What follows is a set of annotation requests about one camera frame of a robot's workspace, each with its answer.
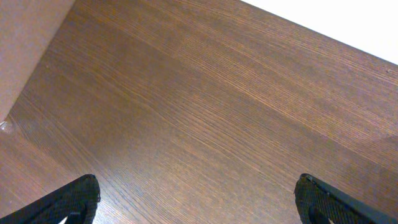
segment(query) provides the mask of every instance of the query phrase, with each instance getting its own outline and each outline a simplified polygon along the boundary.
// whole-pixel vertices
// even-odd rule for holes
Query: wood grain
[[[94,173],[97,223],[300,223],[308,172],[398,218],[397,75],[240,1],[77,0],[0,134],[0,215]]]

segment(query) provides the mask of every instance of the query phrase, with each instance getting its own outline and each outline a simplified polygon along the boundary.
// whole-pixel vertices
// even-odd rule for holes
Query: black object
[[[302,174],[294,190],[300,219],[307,224],[398,223],[310,174]]]
[[[68,217],[66,224],[90,224],[99,201],[98,181],[94,175],[87,174],[0,219],[0,224],[59,224],[65,217]]]

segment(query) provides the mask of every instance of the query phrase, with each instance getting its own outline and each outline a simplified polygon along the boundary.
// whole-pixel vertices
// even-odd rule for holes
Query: brown wooden surface
[[[398,218],[397,75],[239,1],[78,0],[0,134],[0,215],[93,173],[96,223],[300,223],[308,172]]]

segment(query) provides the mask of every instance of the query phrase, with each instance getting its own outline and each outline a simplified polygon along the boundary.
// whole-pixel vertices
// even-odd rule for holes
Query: white surface
[[[243,0],[398,65],[397,0]]]

